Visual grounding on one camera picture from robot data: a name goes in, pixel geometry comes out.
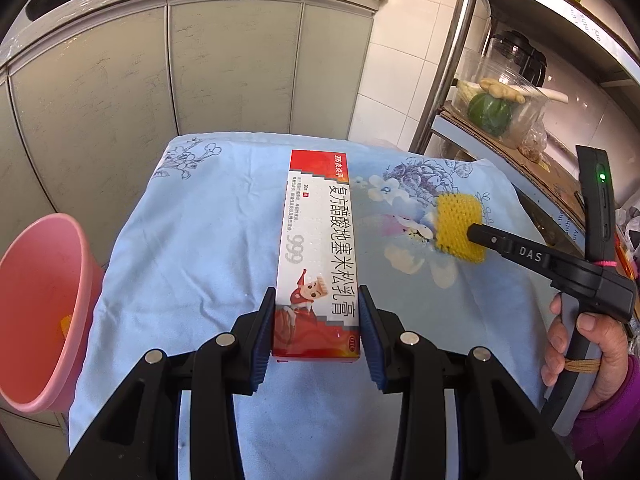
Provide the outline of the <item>person's right hand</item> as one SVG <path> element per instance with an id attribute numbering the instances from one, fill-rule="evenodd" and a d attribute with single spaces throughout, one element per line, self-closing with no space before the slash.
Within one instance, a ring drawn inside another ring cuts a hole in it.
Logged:
<path id="1" fill-rule="evenodd" d="M 549 310 L 554 319 L 547 330 L 548 342 L 540 374 L 544 385 L 553 387 L 565 370 L 570 335 L 562 322 L 560 294 L 553 297 Z M 575 370 L 590 370 L 593 383 L 582 406 L 584 411 L 590 411 L 608 402 L 622 388 L 628 372 L 628 339 L 620 322 L 590 312 L 578 315 L 574 334 L 582 335 L 600 352 L 599 359 L 570 360 L 570 366 Z"/>

